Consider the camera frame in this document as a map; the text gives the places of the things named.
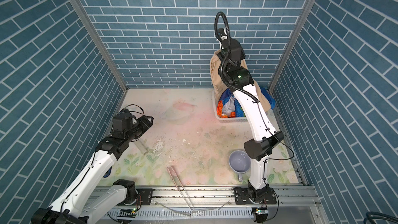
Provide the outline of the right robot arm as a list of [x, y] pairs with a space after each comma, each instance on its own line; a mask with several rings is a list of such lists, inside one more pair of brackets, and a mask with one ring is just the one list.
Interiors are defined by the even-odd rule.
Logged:
[[252, 131], [252, 139], [244, 143], [244, 149], [251, 158], [248, 193], [255, 198], [270, 191], [266, 167], [273, 148], [284, 139], [284, 135], [267, 118], [255, 81], [249, 70], [241, 66], [245, 56], [240, 43], [227, 36], [219, 37], [218, 41], [220, 52], [217, 56], [221, 61], [218, 74], [241, 105]]

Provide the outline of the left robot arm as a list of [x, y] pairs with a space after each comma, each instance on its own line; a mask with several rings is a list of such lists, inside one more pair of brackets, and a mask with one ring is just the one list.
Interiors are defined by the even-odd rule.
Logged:
[[111, 188], [91, 204], [87, 201], [131, 142], [138, 141], [153, 125], [153, 117], [136, 118], [133, 111], [122, 109], [113, 119], [111, 134], [96, 146], [87, 165], [47, 208], [39, 208], [32, 216], [33, 224], [95, 224], [118, 204], [142, 205], [135, 182], [118, 179]]

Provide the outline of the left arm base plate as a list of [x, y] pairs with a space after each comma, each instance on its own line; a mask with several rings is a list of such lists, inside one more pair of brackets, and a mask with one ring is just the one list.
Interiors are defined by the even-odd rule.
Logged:
[[124, 201], [118, 203], [117, 206], [149, 206], [152, 201], [154, 189], [152, 188], [138, 188], [134, 195], [134, 201], [131, 203], [125, 203]]

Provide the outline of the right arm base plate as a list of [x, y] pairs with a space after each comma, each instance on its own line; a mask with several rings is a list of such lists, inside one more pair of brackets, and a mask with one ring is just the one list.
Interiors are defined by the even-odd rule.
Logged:
[[270, 186], [255, 190], [252, 187], [235, 187], [232, 189], [236, 205], [276, 204], [277, 199]]

